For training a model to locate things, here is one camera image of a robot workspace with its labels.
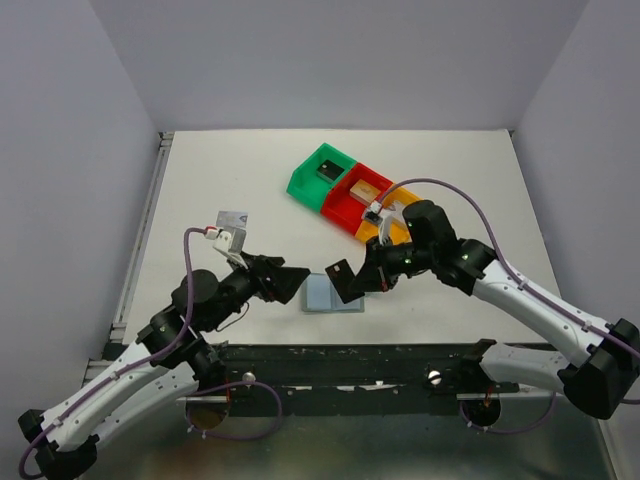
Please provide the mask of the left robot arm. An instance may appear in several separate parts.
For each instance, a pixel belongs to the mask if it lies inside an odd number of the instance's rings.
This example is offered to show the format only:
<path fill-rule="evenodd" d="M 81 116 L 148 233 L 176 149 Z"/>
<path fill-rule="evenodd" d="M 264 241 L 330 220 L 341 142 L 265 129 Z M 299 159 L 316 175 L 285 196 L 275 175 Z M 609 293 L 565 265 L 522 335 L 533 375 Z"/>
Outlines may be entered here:
<path fill-rule="evenodd" d="M 178 390 L 178 367 L 201 395 L 214 393 L 227 375 L 217 349 L 203 337 L 251 298 L 288 303 L 310 274 L 281 257 L 242 254 L 223 279 L 205 269 L 186 269 L 169 306 L 155 314 L 110 367 L 74 396 L 46 411 L 28 410 L 18 423 L 29 447 L 25 458 L 39 467 L 35 478 L 75 479 L 96 461 L 97 427 L 147 385 L 167 377 Z"/>

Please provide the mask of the silver VIP credit card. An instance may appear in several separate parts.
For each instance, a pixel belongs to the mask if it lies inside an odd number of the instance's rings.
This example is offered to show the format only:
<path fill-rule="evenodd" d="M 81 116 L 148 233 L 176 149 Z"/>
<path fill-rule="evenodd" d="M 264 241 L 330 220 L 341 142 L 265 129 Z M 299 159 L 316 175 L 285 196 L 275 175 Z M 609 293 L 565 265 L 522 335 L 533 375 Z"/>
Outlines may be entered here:
<path fill-rule="evenodd" d="M 248 213 L 240 211 L 219 211 L 215 226 L 218 228 L 247 228 Z"/>

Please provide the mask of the black credit card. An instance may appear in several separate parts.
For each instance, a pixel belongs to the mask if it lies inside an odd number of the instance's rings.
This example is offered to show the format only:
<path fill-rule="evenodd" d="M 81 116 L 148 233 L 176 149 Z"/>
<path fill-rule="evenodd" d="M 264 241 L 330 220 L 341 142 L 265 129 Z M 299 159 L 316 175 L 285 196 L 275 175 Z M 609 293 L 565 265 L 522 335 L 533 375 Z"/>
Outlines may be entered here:
<path fill-rule="evenodd" d="M 339 260 L 325 268 L 331 285 L 338 297 L 344 303 L 350 303 L 359 298 L 359 293 L 351 288 L 355 274 L 346 259 Z"/>

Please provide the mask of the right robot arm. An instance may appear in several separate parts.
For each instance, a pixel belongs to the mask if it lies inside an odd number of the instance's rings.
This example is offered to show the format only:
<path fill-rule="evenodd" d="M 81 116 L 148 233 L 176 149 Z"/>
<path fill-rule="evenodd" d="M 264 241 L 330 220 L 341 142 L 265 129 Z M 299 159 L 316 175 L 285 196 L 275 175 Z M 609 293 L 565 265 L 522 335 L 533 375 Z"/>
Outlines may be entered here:
<path fill-rule="evenodd" d="M 517 383 L 563 394 L 575 407 L 608 420 L 639 378 L 639 330 L 580 311 L 540 288 L 475 239 L 460 239 L 444 210 L 420 200 L 402 212 L 407 243 L 377 237 L 350 281 L 354 292 L 386 292 L 400 276 L 431 272 L 443 284 L 506 312 L 555 349 L 543 353 L 491 341 L 460 367 L 460 379 L 480 392 L 493 383 Z"/>

